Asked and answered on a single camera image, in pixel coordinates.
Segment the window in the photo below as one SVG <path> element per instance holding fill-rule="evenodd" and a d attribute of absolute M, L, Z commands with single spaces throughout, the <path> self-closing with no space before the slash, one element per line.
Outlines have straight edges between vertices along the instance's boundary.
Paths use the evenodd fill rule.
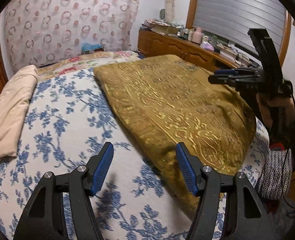
<path fill-rule="evenodd" d="M 266 28 L 277 51 L 280 51 L 287 12 L 278 0 L 195 0 L 195 2 L 193 26 L 199 26 L 254 53 L 256 51 L 247 32 L 250 28 Z"/>

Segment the black clamp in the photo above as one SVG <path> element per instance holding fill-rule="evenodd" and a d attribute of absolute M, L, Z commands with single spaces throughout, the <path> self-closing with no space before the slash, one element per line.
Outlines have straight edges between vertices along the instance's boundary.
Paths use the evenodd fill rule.
<path fill-rule="evenodd" d="M 23 210 L 13 239 L 69 240 L 63 207 L 63 192 L 68 192 L 77 239 L 103 240 L 89 196 L 101 190 L 113 154 L 113 145 L 106 142 L 98 155 L 71 173 L 46 172 Z"/>
<path fill-rule="evenodd" d="M 219 174 L 203 166 L 182 142 L 177 144 L 176 156 L 188 190 L 200 197 L 186 240 L 212 239 L 222 192 L 227 193 L 222 240 L 275 239 L 262 202 L 243 172 Z"/>
<path fill-rule="evenodd" d="M 289 80 L 283 78 L 278 53 L 267 30 L 250 29 L 248 35 L 258 52 L 262 68 L 217 70 L 209 76 L 208 81 L 211 84 L 226 84 L 234 87 L 252 108 L 257 118 L 263 122 L 255 95 L 264 93 L 270 99 L 290 98 L 293 95 L 293 86 Z M 273 120 L 270 135 L 274 139 L 283 141 L 286 137 L 284 107 L 271 107 L 270 113 Z"/>

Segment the yellow object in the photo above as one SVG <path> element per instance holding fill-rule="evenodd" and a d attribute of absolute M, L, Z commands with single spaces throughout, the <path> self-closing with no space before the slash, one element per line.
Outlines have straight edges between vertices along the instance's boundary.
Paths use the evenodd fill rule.
<path fill-rule="evenodd" d="M 251 108 L 228 86 L 210 84 L 209 74 L 175 55 L 94 68 L 115 114 L 190 210 L 198 199 L 186 188 L 176 144 L 234 175 L 256 131 Z"/>

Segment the wooden window frame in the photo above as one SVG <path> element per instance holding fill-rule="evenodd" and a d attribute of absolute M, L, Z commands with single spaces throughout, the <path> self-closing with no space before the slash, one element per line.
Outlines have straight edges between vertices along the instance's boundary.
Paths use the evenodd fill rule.
<path fill-rule="evenodd" d="M 197 10 L 198 6 L 198 0 L 190 0 L 189 5 L 189 12 L 186 22 L 186 28 L 191 29 L 193 27 L 195 12 Z M 282 67 L 284 60 L 286 58 L 286 52 L 289 47 L 289 41 L 290 41 L 290 33 L 291 33 L 291 15 L 286 10 L 285 13 L 285 20 L 284 20 L 284 28 L 283 28 L 283 37 L 281 41 L 280 51 L 279 51 L 279 60 L 280 65 Z"/>

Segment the blue floral bedspread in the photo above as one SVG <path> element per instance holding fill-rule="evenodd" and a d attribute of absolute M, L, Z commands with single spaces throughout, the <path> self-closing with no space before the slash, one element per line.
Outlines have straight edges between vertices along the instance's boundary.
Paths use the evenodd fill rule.
<path fill-rule="evenodd" d="M 0 159 L 0 229 L 12 239 L 31 193 L 46 171 L 67 173 L 87 163 L 103 144 L 114 145 L 114 158 L 93 210 L 105 239 L 185 239 L 191 220 L 163 186 L 134 138 L 117 120 L 93 78 L 83 69 L 36 87 L 16 158 Z M 268 151 L 267 131 L 257 120 L 257 132 L 242 171 L 252 185 Z M 64 210 L 70 239 L 76 239 L 68 194 Z M 220 238 L 225 197 L 220 201 L 214 239 Z"/>

